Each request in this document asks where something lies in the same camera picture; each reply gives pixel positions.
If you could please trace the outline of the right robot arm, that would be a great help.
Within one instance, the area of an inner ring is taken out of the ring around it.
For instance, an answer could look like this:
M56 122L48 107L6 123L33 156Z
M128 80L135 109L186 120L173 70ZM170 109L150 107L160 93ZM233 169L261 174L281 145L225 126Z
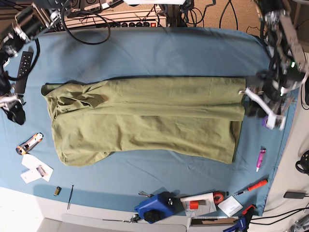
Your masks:
M26 120L23 105L27 79L40 55L38 36L55 28L61 19L64 0L50 0L47 6L33 2L15 15L14 22L0 33L0 108L8 119L19 125ZM17 77L9 76L4 67L22 50L24 45L34 41L36 54L23 52Z

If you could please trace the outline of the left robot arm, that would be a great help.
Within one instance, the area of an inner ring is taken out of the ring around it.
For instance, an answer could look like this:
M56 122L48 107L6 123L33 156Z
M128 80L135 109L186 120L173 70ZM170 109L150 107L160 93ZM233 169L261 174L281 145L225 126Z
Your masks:
M269 67L258 71L261 86L251 86L239 93L249 97L247 113L263 119L268 129L283 130L285 111L293 102L290 92L300 88L309 77L309 64L290 17L286 0L255 1L261 22L260 40L270 56Z

